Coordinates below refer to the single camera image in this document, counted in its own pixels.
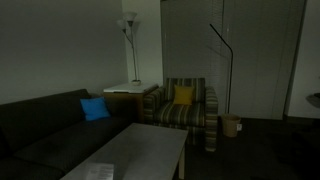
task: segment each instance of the lamp shade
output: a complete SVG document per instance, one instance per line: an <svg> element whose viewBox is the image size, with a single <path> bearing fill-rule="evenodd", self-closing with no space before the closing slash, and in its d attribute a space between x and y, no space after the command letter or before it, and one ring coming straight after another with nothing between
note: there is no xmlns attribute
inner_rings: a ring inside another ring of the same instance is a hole
<svg viewBox="0 0 320 180"><path fill-rule="evenodd" d="M133 21L136 16L137 16L137 13L135 13L135 12L123 13L123 19L126 21Z"/></svg>
<svg viewBox="0 0 320 180"><path fill-rule="evenodd" d="M124 20L118 20L118 21L117 21L117 24L118 24L118 26L119 26L122 30L126 29L126 21L124 21Z"/></svg>

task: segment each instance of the paper on table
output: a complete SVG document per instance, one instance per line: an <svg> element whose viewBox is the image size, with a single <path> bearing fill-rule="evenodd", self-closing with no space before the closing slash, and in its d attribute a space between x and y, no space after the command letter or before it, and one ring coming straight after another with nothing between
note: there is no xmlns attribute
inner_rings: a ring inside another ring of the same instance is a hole
<svg viewBox="0 0 320 180"><path fill-rule="evenodd" d="M89 163L85 180L113 180L113 173L113 164Z"/></svg>

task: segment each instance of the dark sofa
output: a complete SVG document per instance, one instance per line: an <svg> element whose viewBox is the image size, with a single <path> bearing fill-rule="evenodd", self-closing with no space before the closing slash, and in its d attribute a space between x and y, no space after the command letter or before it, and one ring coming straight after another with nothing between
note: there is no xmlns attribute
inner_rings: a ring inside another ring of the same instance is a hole
<svg viewBox="0 0 320 180"><path fill-rule="evenodd" d="M133 101L106 100L111 117L86 121L89 98L80 89L0 105L0 179L60 179L135 117Z"/></svg>

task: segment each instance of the white wall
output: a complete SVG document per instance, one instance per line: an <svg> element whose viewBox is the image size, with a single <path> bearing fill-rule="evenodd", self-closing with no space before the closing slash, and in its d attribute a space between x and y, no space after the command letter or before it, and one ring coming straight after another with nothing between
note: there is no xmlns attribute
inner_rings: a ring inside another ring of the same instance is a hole
<svg viewBox="0 0 320 180"><path fill-rule="evenodd" d="M118 0L0 1L0 104L127 82Z"/></svg>
<svg viewBox="0 0 320 180"><path fill-rule="evenodd" d="M320 92L320 1L308 0L286 115L320 118L320 108L306 97Z"/></svg>
<svg viewBox="0 0 320 180"><path fill-rule="evenodd" d="M123 12L138 13L134 24L138 79L163 84L160 0L122 0ZM133 56L127 43L129 81L134 79Z"/></svg>

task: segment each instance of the wastebasket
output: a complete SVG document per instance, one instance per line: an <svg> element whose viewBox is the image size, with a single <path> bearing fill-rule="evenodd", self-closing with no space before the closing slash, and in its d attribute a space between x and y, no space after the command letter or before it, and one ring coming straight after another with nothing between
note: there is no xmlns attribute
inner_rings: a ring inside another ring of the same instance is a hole
<svg viewBox="0 0 320 180"><path fill-rule="evenodd" d="M237 126L240 124L241 118L234 114L222 114L223 134L227 137L236 137L238 134Z"/></svg>

